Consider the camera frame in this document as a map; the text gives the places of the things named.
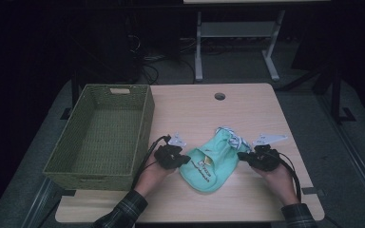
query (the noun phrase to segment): sleeve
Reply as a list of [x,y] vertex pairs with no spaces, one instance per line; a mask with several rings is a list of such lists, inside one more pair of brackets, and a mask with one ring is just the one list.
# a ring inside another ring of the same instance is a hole
[[131,190],[107,215],[97,219],[91,228],[132,227],[147,206],[147,201],[138,192]]
[[317,223],[308,209],[307,204],[297,203],[281,208],[288,228],[316,228]]

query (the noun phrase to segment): light blue cloth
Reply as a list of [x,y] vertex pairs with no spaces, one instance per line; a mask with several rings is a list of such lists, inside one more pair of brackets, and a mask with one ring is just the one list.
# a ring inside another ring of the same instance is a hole
[[[214,192],[236,168],[239,162],[237,153],[248,151],[251,151],[248,142],[237,136],[232,129],[219,127],[214,138],[186,154],[191,157],[191,161],[180,167],[180,173],[198,191]],[[210,165],[204,163],[205,156],[212,160]]]

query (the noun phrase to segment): person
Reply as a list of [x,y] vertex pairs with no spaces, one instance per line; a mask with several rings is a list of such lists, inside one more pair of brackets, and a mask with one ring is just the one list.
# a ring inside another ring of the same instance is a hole
[[[175,169],[163,169],[152,155],[149,157],[147,168],[139,177],[135,188],[107,215],[97,219],[91,228],[129,228],[133,227],[139,215],[147,206],[146,197]],[[253,168],[266,181],[270,190],[282,202],[282,214],[288,228],[314,228],[317,227],[308,207],[300,203],[295,193],[292,177],[287,169],[280,165],[271,172],[264,172]]]

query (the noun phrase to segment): green basket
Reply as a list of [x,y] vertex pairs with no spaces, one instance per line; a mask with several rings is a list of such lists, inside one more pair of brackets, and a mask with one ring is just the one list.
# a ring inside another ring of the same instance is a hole
[[129,190],[154,107],[149,85],[86,85],[43,173],[66,189]]

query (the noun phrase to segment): hand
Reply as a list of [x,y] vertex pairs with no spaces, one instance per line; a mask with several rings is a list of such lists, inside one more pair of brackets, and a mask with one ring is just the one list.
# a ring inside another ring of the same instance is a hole
[[275,170],[264,172],[253,168],[266,180],[269,189],[279,198],[284,206],[299,203],[293,187],[292,176],[289,171],[280,164]]
[[163,169],[154,157],[155,151],[152,152],[146,162],[147,167],[138,179],[134,190],[146,198],[169,174],[176,169]]

